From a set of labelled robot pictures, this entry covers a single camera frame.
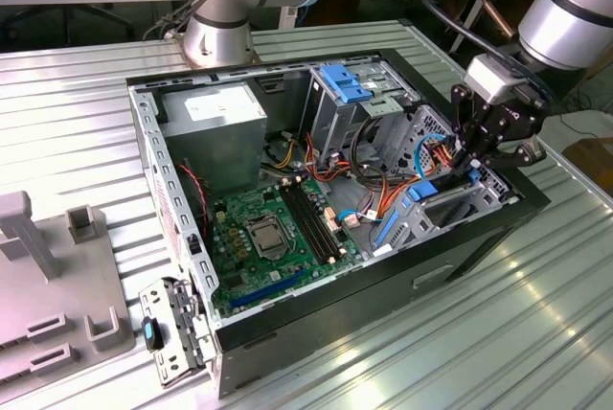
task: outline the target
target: blue tab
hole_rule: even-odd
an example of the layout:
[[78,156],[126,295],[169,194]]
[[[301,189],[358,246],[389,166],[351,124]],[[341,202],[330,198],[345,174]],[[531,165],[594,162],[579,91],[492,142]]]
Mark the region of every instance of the blue tab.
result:
[[480,178],[481,178],[481,175],[479,174],[479,171],[477,171],[476,169],[473,169],[472,171],[468,172],[468,179],[470,180],[470,183],[472,185],[477,183]]
[[415,202],[419,202],[422,199],[425,199],[428,196],[432,196],[433,194],[438,193],[439,191],[436,189],[432,182],[420,182],[417,185],[413,185],[409,188],[409,195],[413,198]]
[[398,219],[398,216],[399,216],[398,211],[394,211],[392,216],[390,216],[390,219],[387,220],[387,223],[385,224],[385,227],[383,228],[383,231],[381,231],[381,233],[379,233],[379,236],[375,240],[375,245],[377,247],[379,245],[381,245],[381,242],[383,242],[383,240],[385,239],[387,234],[390,232],[390,229],[392,229],[392,225],[394,225],[394,223],[396,223],[396,220]]
[[356,76],[347,70],[344,65],[338,63],[324,65],[321,68],[321,73],[322,77],[336,91],[343,103],[367,101],[373,96],[373,93],[364,89],[356,79]]
[[355,80],[355,75],[345,68],[344,65],[336,63],[334,65],[324,65],[322,67],[322,76],[326,79],[329,85],[349,84]]

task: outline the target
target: ribbed metal surface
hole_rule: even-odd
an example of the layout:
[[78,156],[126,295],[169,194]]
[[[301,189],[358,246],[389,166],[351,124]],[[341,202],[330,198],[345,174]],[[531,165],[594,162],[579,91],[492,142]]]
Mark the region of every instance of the ribbed metal surface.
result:
[[[397,22],[254,39],[264,60],[397,48],[444,94],[460,76]],[[10,408],[611,408],[613,222],[551,158],[527,173],[552,205],[463,279],[223,402],[205,376],[162,391],[137,294],[172,268],[124,78],[185,68],[161,42],[0,57],[0,193],[27,190],[34,218],[104,210],[137,334],[133,351]]]

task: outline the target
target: blue pcie slot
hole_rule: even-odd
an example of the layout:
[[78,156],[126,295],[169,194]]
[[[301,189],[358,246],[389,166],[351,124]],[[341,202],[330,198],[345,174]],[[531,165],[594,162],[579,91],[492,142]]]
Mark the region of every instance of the blue pcie slot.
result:
[[304,272],[304,270],[298,271],[294,273],[293,276],[283,279],[282,281],[278,281],[277,283],[262,287],[255,292],[251,292],[247,295],[235,298],[234,300],[230,301],[230,305],[232,306],[232,308],[239,308],[243,305],[249,305],[250,303],[257,302],[258,300],[266,298],[268,295],[272,295],[273,293],[279,292],[280,290],[290,288],[300,280],[300,277],[304,274]]

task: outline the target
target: red wire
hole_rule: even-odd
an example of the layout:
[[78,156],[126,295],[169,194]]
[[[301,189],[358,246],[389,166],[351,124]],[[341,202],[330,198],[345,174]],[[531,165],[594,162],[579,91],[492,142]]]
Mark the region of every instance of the red wire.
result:
[[207,201],[204,198],[204,192],[202,191],[202,187],[200,187],[198,177],[196,177],[187,166],[179,164],[179,168],[185,171],[185,173],[192,178],[193,183],[195,183],[195,186],[198,188],[198,193],[200,194],[200,203],[202,204],[202,214],[204,216],[204,229],[202,230],[202,238],[205,239],[207,237],[207,226],[209,224],[209,219],[207,218]]

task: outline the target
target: connector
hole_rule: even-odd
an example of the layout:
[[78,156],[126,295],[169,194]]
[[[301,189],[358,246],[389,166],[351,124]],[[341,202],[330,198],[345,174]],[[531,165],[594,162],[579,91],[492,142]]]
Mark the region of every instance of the connector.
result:
[[343,223],[345,223],[345,226],[347,226],[348,228],[356,228],[360,226],[360,220],[356,214],[349,214],[348,216],[343,218]]

